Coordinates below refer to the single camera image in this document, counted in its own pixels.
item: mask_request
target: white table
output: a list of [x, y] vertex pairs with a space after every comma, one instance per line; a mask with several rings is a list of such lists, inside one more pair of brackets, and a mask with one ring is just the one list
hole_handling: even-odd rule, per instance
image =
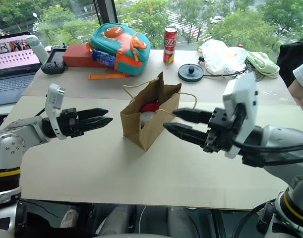
[[[35, 115], [45, 97], [23, 96], [3, 126]], [[286, 188], [279, 178], [243, 165], [224, 152], [200, 147], [163, 131], [147, 152], [122, 136], [120, 111], [127, 100], [65, 98], [62, 109], [101, 107], [114, 120], [84, 136], [33, 147], [21, 167], [22, 197], [93, 203], [121, 203], [251, 209]], [[193, 102], [180, 102], [192, 107]], [[213, 110], [218, 103], [199, 103]], [[259, 106], [257, 125], [303, 130], [303, 112], [293, 105]], [[206, 126], [196, 129], [206, 131]]]
[[[88, 75], [110, 74], [110, 68], [79, 68], [69, 67], [63, 74], [47, 75], [39, 70], [35, 80], [23, 93], [25, 96], [45, 96], [51, 83], [59, 84], [66, 88], [67, 97], [79, 98], [109, 98], [129, 99], [129, 96], [121, 89], [123, 85], [138, 85], [143, 82], [155, 79], [160, 72], [164, 72], [166, 84], [182, 83], [182, 92], [193, 93], [199, 102], [222, 102], [222, 95], [227, 80], [220, 77], [206, 77], [196, 83], [182, 81], [178, 77], [178, 69], [186, 63], [197, 64], [200, 53], [196, 51], [176, 51], [173, 64], [165, 64], [162, 61], [163, 50], [151, 50], [149, 62], [139, 76], [132, 76], [120, 79], [88, 80]], [[279, 76], [276, 79], [264, 78], [256, 83], [259, 91], [259, 103], [264, 105], [295, 105], [295, 101], [288, 92], [288, 89]], [[142, 87], [131, 89], [135, 94]], [[182, 101], [193, 102], [193, 98], [181, 95]]]

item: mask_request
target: laptop keyboard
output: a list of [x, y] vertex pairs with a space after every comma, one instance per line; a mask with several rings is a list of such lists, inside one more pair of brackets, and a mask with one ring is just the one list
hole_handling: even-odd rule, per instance
[[27, 88], [33, 80], [34, 75], [21, 76], [0, 80], [0, 92], [18, 88]]

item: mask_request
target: orange strap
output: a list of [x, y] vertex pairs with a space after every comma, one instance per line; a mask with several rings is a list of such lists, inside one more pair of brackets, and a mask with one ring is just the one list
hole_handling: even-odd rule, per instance
[[89, 52], [92, 52], [92, 49], [90, 48], [90, 46], [88, 44], [86, 44], [85, 47]]
[[132, 36], [132, 38], [131, 38], [131, 40], [130, 40], [130, 49], [131, 49], [131, 52], [133, 53], [133, 56], [135, 57], [136, 62], [139, 61], [139, 59], [138, 59], [139, 53], [138, 53], [138, 51], [136, 51], [135, 48], [133, 47], [133, 40], [134, 40], [135, 37], [138, 35], [138, 33], [139, 33], [139, 32], [136, 32], [136, 33]]
[[108, 78], [125, 78], [128, 76], [130, 75], [126, 73], [112, 73], [107, 75], [89, 75], [88, 79], [94, 80], [94, 79], [108, 79]]

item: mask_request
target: black bag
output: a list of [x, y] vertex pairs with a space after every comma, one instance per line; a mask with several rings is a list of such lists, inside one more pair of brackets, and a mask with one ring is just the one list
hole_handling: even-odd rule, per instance
[[276, 64], [280, 67], [279, 75], [289, 87], [295, 79], [292, 71], [303, 64], [303, 38], [291, 44], [281, 45]]

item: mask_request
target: red can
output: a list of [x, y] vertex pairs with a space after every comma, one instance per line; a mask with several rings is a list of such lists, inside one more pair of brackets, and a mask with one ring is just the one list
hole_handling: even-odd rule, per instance
[[173, 63], [178, 36], [178, 29], [175, 26], [165, 28], [165, 43], [163, 47], [163, 62]]

